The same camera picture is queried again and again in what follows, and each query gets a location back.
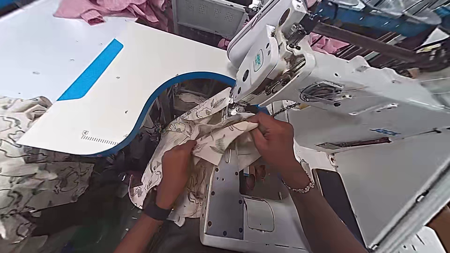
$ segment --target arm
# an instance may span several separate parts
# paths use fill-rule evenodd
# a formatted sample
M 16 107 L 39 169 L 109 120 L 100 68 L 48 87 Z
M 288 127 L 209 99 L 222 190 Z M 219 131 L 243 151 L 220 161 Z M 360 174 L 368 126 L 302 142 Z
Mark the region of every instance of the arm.
M 189 140 L 164 153 L 162 157 L 162 174 L 164 176 L 158 186 L 155 200 L 158 207 L 171 209 L 178 195 L 184 190 L 188 181 L 191 152 L 195 144 L 196 141 Z M 161 224 L 162 221 L 154 220 L 143 213 L 114 253 L 143 252 Z
M 249 119 L 259 123 L 251 134 L 264 160 L 278 170 L 288 186 L 305 188 L 310 179 L 295 159 L 291 124 L 259 113 Z M 313 253 L 366 253 L 317 188 L 302 194 L 291 191 L 303 231 Z

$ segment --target hand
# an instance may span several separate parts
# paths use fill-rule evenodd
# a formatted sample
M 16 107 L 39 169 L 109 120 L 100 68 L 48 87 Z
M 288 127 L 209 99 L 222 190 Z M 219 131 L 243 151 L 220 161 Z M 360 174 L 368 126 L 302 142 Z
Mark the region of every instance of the hand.
M 293 188 L 303 188 L 309 184 L 308 175 L 294 155 L 292 125 L 265 113 L 258 113 L 248 121 L 259 124 L 250 131 L 255 146 L 262 158 L 278 170 L 286 184 Z
M 170 209 L 185 189 L 188 181 L 188 167 L 191 162 L 191 152 L 197 144 L 189 140 L 182 145 L 173 147 L 162 156 L 162 180 L 156 194 L 156 205 Z

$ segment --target garment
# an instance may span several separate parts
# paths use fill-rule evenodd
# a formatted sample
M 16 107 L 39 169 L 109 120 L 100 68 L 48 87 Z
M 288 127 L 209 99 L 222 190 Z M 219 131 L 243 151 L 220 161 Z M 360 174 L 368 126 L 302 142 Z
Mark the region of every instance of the garment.
M 53 15 L 58 18 L 82 18 L 90 25 L 105 22 L 103 16 L 141 17 L 148 20 L 152 27 L 167 31 L 165 11 L 165 0 L 62 0 Z
M 238 150 L 239 170 L 248 167 L 260 155 L 249 131 L 258 124 L 245 121 L 253 113 L 238 113 L 222 120 L 221 111 L 230 102 L 231 88 L 226 88 L 197 107 L 187 111 L 164 130 L 152 159 L 142 176 L 142 185 L 130 187 L 129 195 L 135 206 L 143 208 L 147 193 L 162 179 L 164 152 L 188 140 L 197 140 L 192 154 L 191 177 L 185 192 L 177 199 L 169 219 L 182 225 L 185 217 L 198 218 L 206 184 L 214 165 L 218 165 L 225 149 L 234 140 Z
M 0 97 L 1 245 L 20 242 L 31 233 L 34 224 L 22 213 L 39 215 L 40 209 L 75 202 L 88 186 L 93 164 L 16 144 L 50 105 L 43 97 Z
M 333 38 L 321 36 L 317 33 L 311 33 L 308 37 L 308 43 L 314 51 L 324 54 L 334 54 L 338 49 L 348 45 L 348 43 Z

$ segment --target left hand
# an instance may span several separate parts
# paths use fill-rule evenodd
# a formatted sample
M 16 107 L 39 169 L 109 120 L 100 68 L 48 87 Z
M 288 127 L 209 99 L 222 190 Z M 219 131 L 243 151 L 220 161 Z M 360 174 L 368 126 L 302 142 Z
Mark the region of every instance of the left hand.
M 188 181 L 188 166 L 192 159 L 192 149 L 197 144 L 189 140 L 173 147 L 162 156 L 162 180 L 156 194 L 156 205 L 163 209 L 172 208 L 178 195 Z

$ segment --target patterned cloth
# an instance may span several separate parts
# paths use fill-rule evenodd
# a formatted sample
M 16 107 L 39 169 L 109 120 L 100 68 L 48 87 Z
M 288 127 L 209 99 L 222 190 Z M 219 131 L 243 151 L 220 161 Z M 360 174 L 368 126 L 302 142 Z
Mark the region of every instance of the patterned cloth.
M 23 213 L 75 202 L 88 186 L 93 164 L 16 144 L 50 106 L 44 97 L 0 97 L 0 244 L 20 242 L 31 233 L 34 225 Z
M 226 88 L 187 111 L 162 130 L 161 141 L 142 176 L 142 185 L 130 188 L 130 198 L 135 206 L 143 208 L 147 193 L 161 182 L 164 152 L 188 140 L 197 140 L 193 150 L 192 174 L 184 194 L 178 198 L 169 217 L 178 225 L 183 224 L 185 217 L 200 217 L 203 194 L 212 169 L 214 165 L 219 164 L 231 142 L 236 140 L 239 170 L 248 167 L 260 157 L 249 134 L 258 124 L 245 121 L 253 113 L 238 113 L 222 120 L 221 111 L 231 100 L 230 90 L 231 88 Z

